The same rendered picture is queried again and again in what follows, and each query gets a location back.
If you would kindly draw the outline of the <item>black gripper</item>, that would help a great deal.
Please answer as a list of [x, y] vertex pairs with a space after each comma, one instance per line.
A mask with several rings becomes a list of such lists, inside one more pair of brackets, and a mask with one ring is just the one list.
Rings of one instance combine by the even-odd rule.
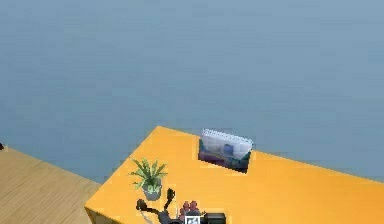
[[160, 224], [184, 224], [179, 218], [171, 218], [169, 212], [166, 211], [175, 197], [175, 191], [171, 188], [167, 190], [167, 201], [164, 205], [164, 211], [159, 212], [157, 209], [149, 207], [143, 199], [138, 199], [136, 202], [136, 209], [158, 215]]

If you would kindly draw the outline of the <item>green houseplant in grey pot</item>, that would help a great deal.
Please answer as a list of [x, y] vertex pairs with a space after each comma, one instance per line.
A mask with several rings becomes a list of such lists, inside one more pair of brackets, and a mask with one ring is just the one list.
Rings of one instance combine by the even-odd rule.
[[158, 200], [161, 196], [162, 179], [167, 175], [164, 171], [166, 165], [159, 164], [158, 160], [150, 163], [146, 158], [133, 159], [133, 162], [137, 169], [129, 175], [138, 177], [138, 180], [133, 182], [134, 187], [141, 188], [148, 201]]

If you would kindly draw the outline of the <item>dark red lumpy object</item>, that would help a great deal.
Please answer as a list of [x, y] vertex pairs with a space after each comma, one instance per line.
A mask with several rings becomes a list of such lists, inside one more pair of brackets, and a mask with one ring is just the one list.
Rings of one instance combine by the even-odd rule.
[[200, 210], [197, 207], [196, 201], [185, 201], [182, 207], [180, 208], [180, 214], [179, 217], [184, 216], [199, 216]]

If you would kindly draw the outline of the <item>orange table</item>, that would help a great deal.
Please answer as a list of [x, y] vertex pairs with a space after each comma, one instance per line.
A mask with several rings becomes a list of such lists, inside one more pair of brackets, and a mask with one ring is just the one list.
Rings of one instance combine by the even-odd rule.
[[254, 151], [246, 173], [198, 160], [198, 138], [156, 127], [86, 202], [89, 212], [120, 224], [145, 224], [136, 210], [141, 158], [164, 165], [176, 213], [186, 201], [223, 212], [227, 224], [384, 224], [384, 183]]

